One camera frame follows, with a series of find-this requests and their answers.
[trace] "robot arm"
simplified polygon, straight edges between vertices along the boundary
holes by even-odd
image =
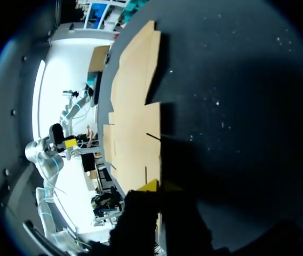
[[[63,159],[58,154],[67,147],[67,142],[74,138],[63,136],[60,124],[50,128],[50,135],[29,143],[25,148],[26,158],[35,164],[44,179],[44,188],[36,188],[38,213],[44,228],[45,237],[65,252],[78,253],[83,249],[67,231],[56,232],[55,223],[48,203],[54,203],[55,183],[59,171],[63,168]]]

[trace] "cardboard box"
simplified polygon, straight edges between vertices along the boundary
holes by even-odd
[[[104,151],[125,193],[154,179],[160,182],[160,103],[145,105],[160,37],[154,21],[148,22],[122,52],[113,80],[114,112],[109,113],[109,124],[103,128]]]

